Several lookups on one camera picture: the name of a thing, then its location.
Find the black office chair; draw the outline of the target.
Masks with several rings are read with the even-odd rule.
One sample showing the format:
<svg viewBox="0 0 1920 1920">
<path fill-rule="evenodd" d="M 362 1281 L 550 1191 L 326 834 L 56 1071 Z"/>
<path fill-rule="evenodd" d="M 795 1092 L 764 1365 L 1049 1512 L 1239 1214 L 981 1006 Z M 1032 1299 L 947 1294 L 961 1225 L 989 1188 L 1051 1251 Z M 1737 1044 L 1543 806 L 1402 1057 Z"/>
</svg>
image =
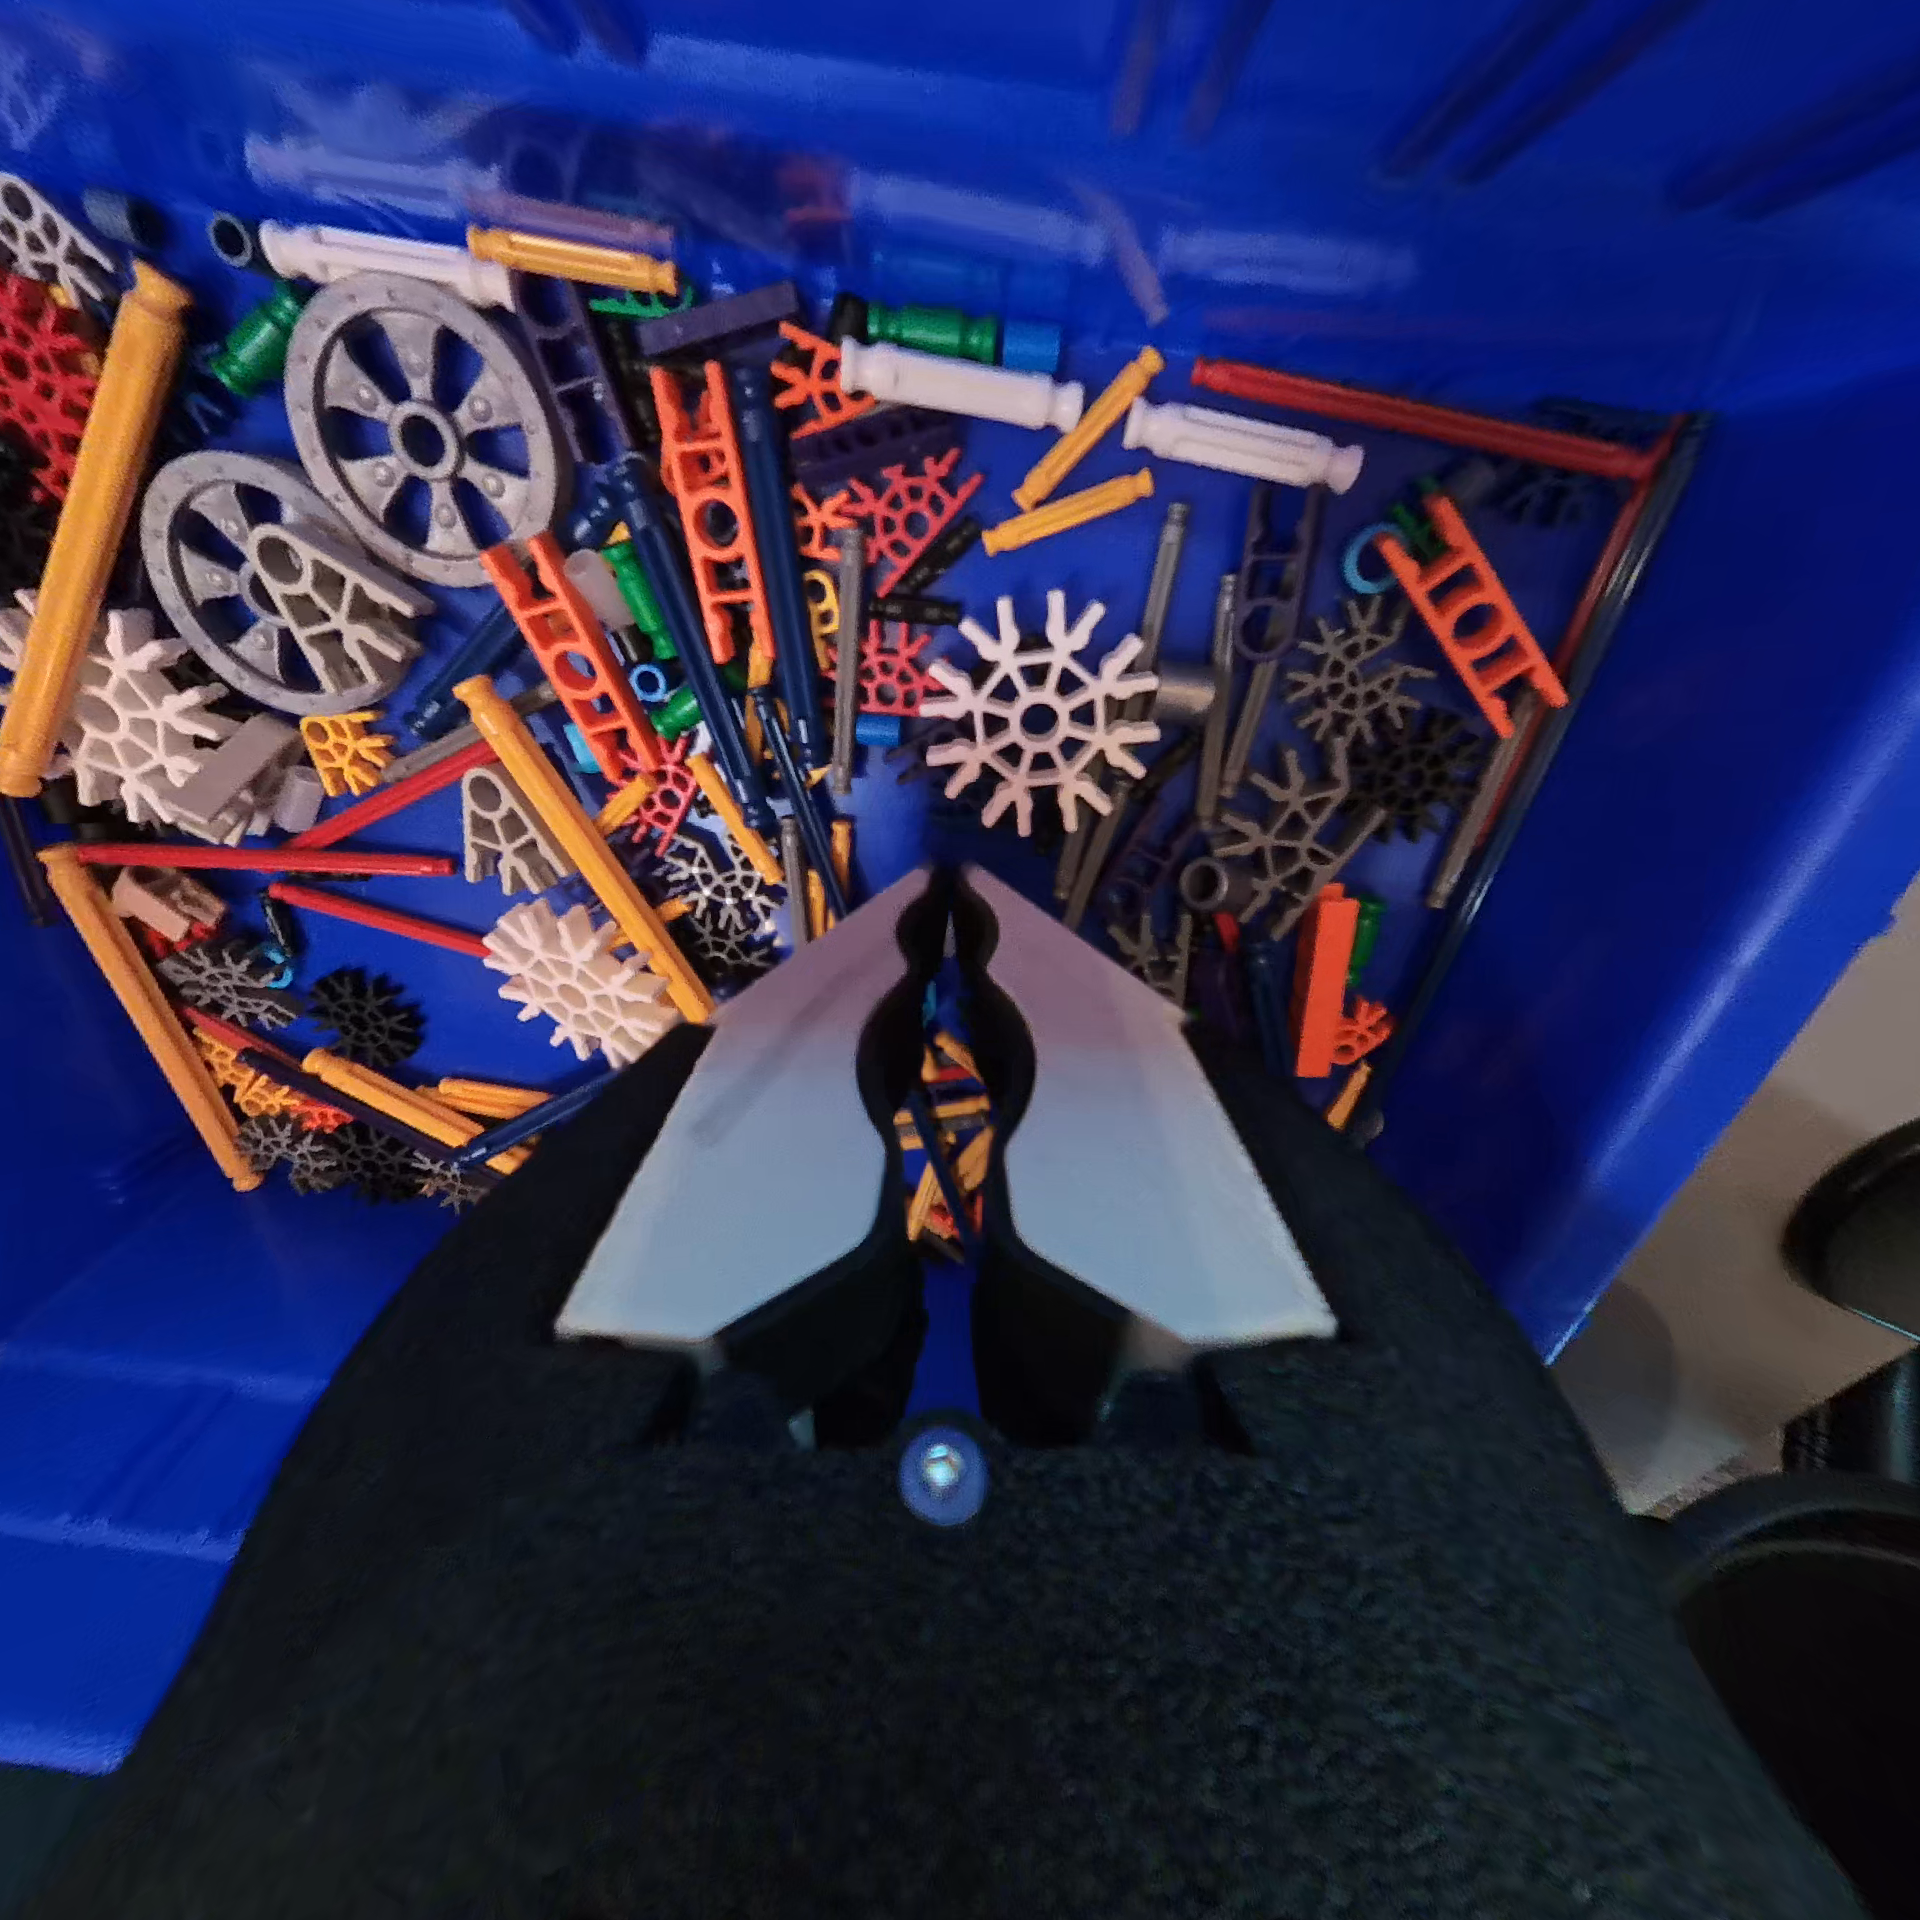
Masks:
<svg viewBox="0 0 1920 1920">
<path fill-rule="evenodd" d="M 1789 1276 L 1904 1351 L 1789 1420 L 1781 1466 L 1666 1526 L 1696 1664 L 1875 1917 L 1918 1915 L 1918 1126 L 1826 1171 Z"/>
</svg>

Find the pile of mixed toy pieces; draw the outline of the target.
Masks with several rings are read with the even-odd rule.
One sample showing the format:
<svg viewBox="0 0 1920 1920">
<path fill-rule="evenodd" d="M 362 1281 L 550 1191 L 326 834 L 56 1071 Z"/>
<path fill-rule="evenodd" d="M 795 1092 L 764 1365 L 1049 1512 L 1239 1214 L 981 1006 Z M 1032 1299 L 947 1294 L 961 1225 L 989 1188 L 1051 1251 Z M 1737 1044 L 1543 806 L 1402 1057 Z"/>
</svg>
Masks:
<svg viewBox="0 0 1920 1920">
<path fill-rule="evenodd" d="M 1068 843 L 1064 916 L 1189 1004 L 1253 953 L 1281 1067 L 1342 1076 L 1370 838 L 1524 817 L 1630 594 L 1679 418 L 1503 421 L 789 280 L 699 301 L 562 228 L 208 233 L 270 287 L 184 355 L 152 211 L 5 174 L 5 1281 L 110 1245 L 190 1139 L 248 1193 L 465 1206 L 582 1072 L 802 946 L 880 780 Z"/>
</svg>

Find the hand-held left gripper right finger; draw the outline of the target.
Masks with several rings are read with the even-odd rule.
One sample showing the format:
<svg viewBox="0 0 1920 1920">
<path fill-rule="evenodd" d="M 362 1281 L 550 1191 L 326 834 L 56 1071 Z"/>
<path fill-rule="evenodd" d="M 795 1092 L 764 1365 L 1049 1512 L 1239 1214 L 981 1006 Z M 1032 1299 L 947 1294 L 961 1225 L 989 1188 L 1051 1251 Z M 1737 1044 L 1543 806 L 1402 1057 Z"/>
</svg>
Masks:
<svg viewBox="0 0 1920 1920">
<path fill-rule="evenodd" d="M 983 866 L 950 888 L 995 1120 L 972 1287 L 987 1423 L 1082 1445 L 1131 1379 L 1337 1336 L 1184 1016 Z"/>
</svg>

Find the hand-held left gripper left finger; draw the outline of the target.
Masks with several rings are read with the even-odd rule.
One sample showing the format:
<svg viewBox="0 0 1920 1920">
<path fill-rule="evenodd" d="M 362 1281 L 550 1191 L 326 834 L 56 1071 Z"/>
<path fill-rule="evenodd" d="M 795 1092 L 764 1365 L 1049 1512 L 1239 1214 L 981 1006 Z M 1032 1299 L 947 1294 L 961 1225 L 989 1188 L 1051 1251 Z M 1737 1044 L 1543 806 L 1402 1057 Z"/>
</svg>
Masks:
<svg viewBox="0 0 1920 1920">
<path fill-rule="evenodd" d="M 789 1415 L 889 1356 L 921 1299 L 898 1116 L 924 1089 L 948 909 L 917 868 L 733 998 L 559 1339 L 753 1377 Z"/>
</svg>

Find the blue plastic bin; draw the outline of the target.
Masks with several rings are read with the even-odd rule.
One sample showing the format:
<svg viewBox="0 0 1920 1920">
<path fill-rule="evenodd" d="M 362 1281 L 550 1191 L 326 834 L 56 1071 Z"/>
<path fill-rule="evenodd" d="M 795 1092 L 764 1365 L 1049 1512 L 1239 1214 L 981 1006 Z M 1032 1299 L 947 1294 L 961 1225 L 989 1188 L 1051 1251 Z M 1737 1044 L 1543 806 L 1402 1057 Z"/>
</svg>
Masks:
<svg viewBox="0 0 1920 1920">
<path fill-rule="evenodd" d="M 1546 1356 L 1917 868 L 1917 4 L 5 4 L 5 174 L 453 243 L 539 201 L 700 292 L 1056 325 L 1574 425 L 1692 474 L 1453 967 L 1418 887 L 1381 1159 Z M 238 1194 L 5 850 L 5 1765 L 103 1775 L 324 1380 L 450 1226 Z"/>
</svg>

